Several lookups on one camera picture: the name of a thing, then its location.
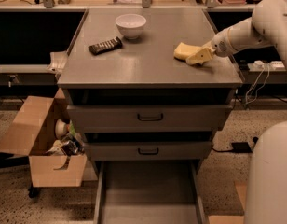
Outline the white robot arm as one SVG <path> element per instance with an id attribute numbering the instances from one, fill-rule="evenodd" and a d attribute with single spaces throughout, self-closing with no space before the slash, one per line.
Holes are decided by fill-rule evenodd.
<path id="1" fill-rule="evenodd" d="M 287 72 L 287 3 L 262 0 L 252 16 L 216 34 L 189 54 L 190 65 L 215 55 L 226 57 L 250 48 L 272 46 Z M 287 224 L 287 121 L 258 139 L 250 163 L 244 224 Z"/>

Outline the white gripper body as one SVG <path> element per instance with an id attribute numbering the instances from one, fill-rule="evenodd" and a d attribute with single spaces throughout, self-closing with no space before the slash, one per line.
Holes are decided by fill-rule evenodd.
<path id="1" fill-rule="evenodd" d="M 235 53 L 229 38 L 229 29 L 218 32 L 212 39 L 211 45 L 219 57 L 227 57 Z"/>

